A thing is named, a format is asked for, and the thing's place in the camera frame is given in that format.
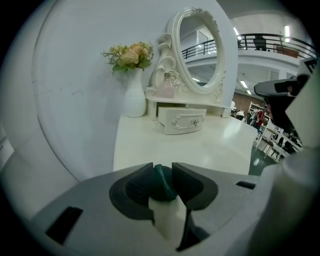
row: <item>black slot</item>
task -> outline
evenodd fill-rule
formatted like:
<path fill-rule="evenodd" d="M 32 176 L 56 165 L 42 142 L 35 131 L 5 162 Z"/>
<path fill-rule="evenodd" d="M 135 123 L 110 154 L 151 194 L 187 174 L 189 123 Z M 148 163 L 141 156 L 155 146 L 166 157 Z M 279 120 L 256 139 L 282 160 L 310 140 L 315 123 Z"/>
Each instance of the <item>black slot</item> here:
<path fill-rule="evenodd" d="M 236 185 L 239 187 L 249 189 L 249 190 L 253 190 L 256 187 L 256 184 L 246 182 L 246 181 L 239 181 Z"/>
<path fill-rule="evenodd" d="M 63 245 L 82 212 L 83 210 L 80 208 L 69 206 L 45 233 L 54 241 Z"/>

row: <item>drawer knob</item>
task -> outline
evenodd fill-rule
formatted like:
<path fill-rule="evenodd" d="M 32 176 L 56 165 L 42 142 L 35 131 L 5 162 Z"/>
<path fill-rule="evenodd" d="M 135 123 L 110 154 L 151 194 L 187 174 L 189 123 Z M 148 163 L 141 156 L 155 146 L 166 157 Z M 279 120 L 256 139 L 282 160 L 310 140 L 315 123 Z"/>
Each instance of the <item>drawer knob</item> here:
<path fill-rule="evenodd" d="M 192 119 L 191 124 L 193 124 L 194 126 L 197 126 L 199 124 L 199 119 L 198 118 Z"/>

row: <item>oval mirror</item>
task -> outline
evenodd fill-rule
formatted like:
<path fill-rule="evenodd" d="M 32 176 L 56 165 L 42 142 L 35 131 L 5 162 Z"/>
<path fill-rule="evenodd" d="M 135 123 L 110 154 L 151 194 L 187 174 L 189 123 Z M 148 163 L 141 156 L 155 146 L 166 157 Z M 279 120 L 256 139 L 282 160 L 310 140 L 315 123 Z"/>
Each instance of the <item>oval mirror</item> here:
<path fill-rule="evenodd" d="M 225 55 L 214 17 L 200 8 L 186 8 L 170 21 L 168 31 L 183 82 L 199 94 L 222 86 Z"/>

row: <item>perfume bottle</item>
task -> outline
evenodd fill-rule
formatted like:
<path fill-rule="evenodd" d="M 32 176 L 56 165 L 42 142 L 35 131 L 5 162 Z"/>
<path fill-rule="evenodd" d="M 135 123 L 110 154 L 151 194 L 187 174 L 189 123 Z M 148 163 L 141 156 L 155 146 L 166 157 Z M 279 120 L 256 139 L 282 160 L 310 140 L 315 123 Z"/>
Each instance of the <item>perfume bottle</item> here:
<path fill-rule="evenodd" d="M 169 73 L 164 73 L 164 81 L 158 86 L 155 96 L 162 98 L 173 98 L 175 96 L 175 87 Z"/>

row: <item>balcony railing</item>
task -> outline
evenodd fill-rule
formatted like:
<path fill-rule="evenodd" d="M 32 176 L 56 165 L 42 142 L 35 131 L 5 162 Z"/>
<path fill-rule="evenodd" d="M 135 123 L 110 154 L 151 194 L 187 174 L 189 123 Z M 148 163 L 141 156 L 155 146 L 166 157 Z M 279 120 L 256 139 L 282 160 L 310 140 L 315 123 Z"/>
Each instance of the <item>balcony railing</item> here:
<path fill-rule="evenodd" d="M 314 46 L 302 40 L 285 37 L 279 34 L 241 34 L 238 39 L 239 50 L 265 51 L 288 55 L 294 58 L 305 59 L 309 57 L 318 58 L 319 54 Z M 194 56 L 209 55 L 217 52 L 215 40 L 209 40 L 182 51 L 184 59 Z"/>

